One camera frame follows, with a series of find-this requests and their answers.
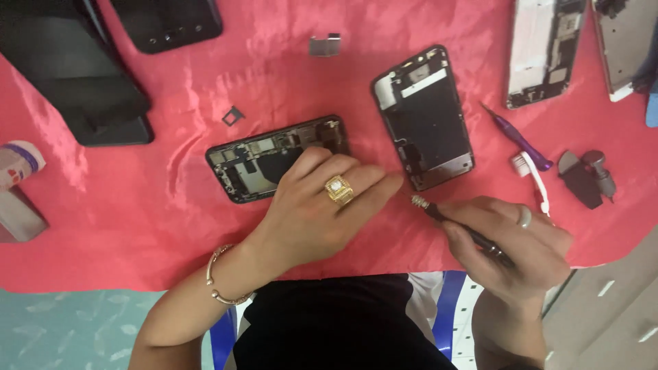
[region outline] table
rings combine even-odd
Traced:
[[[391,171],[401,165],[370,81],[428,45],[448,48],[476,169],[423,193],[435,201],[480,194],[535,205],[532,180],[509,158],[519,151],[478,105],[502,113],[546,156],[600,149],[617,182],[615,204],[590,211],[557,169],[543,174],[555,222],[575,235],[573,266],[626,255],[658,222],[658,131],[644,126],[646,97],[607,99],[591,15],[567,93],[516,111],[502,107],[512,0],[224,1],[220,37],[156,55],[138,52],[108,0],[105,15],[128,68],[153,101],[155,141],[78,145],[58,112],[0,59],[0,142],[35,143],[46,168],[21,185],[51,228],[0,246],[0,283],[13,292],[130,288],[163,290],[202,266],[218,245],[239,242],[269,200],[231,203],[203,154],[222,144],[335,113],[354,156]],[[308,40],[342,35],[340,55],[308,56]],[[235,105],[243,119],[221,118]],[[282,278],[460,269],[443,234],[403,196],[393,198],[334,258]]]

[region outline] glue bottle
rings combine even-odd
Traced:
[[[0,145],[0,192],[40,171],[43,166],[43,156],[31,143],[14,140]]]

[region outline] black screwdriver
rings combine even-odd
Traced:
[[[412,196],[411,203],[417,207],[423,208],[428,216],[432,217],[433,219],[439,222],[450,221],[463,227],[468,232],[470,237],[473,239],[473,242],[475,244],[479,245],[482,248],[482,250],[484,250],[490,256],[498,259],[503,266],[510,268],[515,266],[514,262],[509,258],[507,254],[505,254],[505,252],[502,249],[500,249],[500,247],[498,246],[498,244],[496,244],[496,242],[487,238],[481,233],[473,230],[469,226],[464,225],[463,223],[458,223],[457,221],[453,221],[447,218],[446,216],[441,214],[441,212],[439,212],[439,209],[436,207],[436,203],[430,203],[429,201],[426,201],[421,196]]]

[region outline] gold ring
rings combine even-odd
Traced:
[[[354,190],[349,186],[349,183],[340,176],[334,176],[324,184],[324,188],[329,194],[329,198],[336,202],[341,208],[345,207],[352,199],[354,199]]]

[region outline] bracelet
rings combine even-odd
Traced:
[[[215,281],[213,280],[213,277],[211,276],[211,270],[213,269],[213,263],[217,260],[217,258],[227,250],[233,248],[233,244],[226,244],[225,246],[219,247],[210,257],[210,261],[208,261],[208,268],[206,269],[206,285],[213,285]],[[244,296],[236,299],[236,300],[227,300],[226,298],[222,297],[219,295],[219,292],[217,292],[215,289],[213,289],[211,296],[222,302],[223,304],[231,304],[231,305],[236,305],[236,304],[241,304],[249,297],[252,295],[253,292],[247,293]]]

